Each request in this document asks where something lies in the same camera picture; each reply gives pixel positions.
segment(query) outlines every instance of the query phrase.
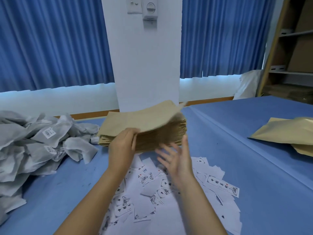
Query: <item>blue table cover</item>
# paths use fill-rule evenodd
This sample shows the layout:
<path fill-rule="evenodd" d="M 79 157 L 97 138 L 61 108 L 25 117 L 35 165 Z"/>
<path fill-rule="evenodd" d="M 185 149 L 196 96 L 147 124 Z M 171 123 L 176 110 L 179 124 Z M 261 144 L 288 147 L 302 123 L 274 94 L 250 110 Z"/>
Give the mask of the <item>blue table cover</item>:
<path fill-rule="evenodd" d="M 248 139 L 270 117 L 313 117 L 313 106 L 259 97 L 183 108 L 190 152 L 224 170 L 240 188 L 242 235 L 313 234 L 313 158 L 290 145 Z M 84 122 L 101 125 L 104 119 Z M 27 204 L 10 213 L 0 234 L 53 234 L 108 166 L 108 150 L 85 165 L 67 158 L 57 173 L 24 185 Z M 154 152 L 142 154 L 141 158 Z"/>

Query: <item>hand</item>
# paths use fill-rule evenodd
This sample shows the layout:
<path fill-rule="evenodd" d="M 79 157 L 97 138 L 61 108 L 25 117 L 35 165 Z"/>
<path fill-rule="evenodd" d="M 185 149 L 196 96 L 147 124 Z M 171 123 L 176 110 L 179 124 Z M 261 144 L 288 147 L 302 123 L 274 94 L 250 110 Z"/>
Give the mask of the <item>hand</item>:
<path fill-rule="evenodd" d="M 185 134 L 182 137 L 182 148 L 180 148 L 175 143 L 170 143 L 170 145 L 176 151 L 166 146 L 165 144 L 160 144 L 160 146 L 169 154 L 164 153 L 159 149 L 156 149 L 155 152 L 165 159 L 164 160 L 160 157 L 157 158 L 158 161 L 168 169 L 175 186 L 177 186 L 178 190 L 181 191 L 187 184 L 187 181 L 194 177 L 187 135 Z"/>
<path fill-rule="evenodd" d="M 109 145 L 109 168 L 113 171 L 125 171 L 131 166 L 139 129 L 126 128 Z"/>

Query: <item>forearm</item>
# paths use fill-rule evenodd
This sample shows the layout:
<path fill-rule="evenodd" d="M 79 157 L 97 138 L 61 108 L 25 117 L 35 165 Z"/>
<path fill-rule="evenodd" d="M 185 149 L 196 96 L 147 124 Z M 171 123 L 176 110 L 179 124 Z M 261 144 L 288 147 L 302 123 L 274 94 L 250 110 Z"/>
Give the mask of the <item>forearm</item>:
<path fill-rule="evenodd" d="M 98 234 L 112 197 L 125 174 L 107 169 L 84 199 L 64 220 L 55 235 Z"/>
<path fill-rule="evenodd" d="M 190 176 L 181 190 L 184 214 L 194 235 L 227 235 L 201 186 Z"/>

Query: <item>metal shelf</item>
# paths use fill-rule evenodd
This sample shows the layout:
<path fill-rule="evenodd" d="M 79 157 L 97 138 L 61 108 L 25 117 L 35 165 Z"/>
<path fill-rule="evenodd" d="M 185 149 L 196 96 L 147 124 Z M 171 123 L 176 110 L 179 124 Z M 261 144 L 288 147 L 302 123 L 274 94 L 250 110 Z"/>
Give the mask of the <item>metal shelf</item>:
<path fill-rule="evenodd" d="M 306 35 L 306 34 L 313 34 L 313 30 L 307 30 L 302 32 L 296 32 L 291 34 L 281 34 L 279 37 L 289 37 L 289 36 L 299 36 L 299 35 Z"/>
<path fill-rule="evenodd" d="M 269 71 L 269 73 L 281 73 L 281 74 L 293 74 L 293 75 L 308 75 L 308 76 L 313 76 L 313 73 L 304 73 L 304 72 Z"/>

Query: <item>barcode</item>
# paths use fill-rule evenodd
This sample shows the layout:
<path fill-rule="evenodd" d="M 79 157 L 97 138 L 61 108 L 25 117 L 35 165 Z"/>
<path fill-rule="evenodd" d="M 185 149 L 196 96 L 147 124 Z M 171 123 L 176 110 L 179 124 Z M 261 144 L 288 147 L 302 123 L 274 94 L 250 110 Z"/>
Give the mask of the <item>barcode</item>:
<path fill-rule="evenodd" d="M 45 147 L 45 149 L 46 149 L 49 153 L 51 153 L 51 154 L 57 154 L 56 150 L 54 150 L 53 147 L 46 146 L 46 145 L 45 145 L 44 147 Z"/>
<path fill-rule="evenodd" d="M 51 138 L 56 132 L 53 131 L 51 127 L 47 128 L 46 130 L 42 131 L 43 135 L 48 139 Z"/>

